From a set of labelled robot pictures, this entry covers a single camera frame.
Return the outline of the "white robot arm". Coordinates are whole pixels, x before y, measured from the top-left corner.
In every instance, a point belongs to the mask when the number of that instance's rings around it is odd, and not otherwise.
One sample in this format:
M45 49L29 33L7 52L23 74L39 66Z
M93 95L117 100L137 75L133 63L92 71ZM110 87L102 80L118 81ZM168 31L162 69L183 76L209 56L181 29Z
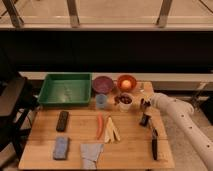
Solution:
M193 106L188 102L169 97L163 93L154 93L150 97L150 103L173 119L187 136L208 171L213 171L213 141L191 119L191 115L194 113Z

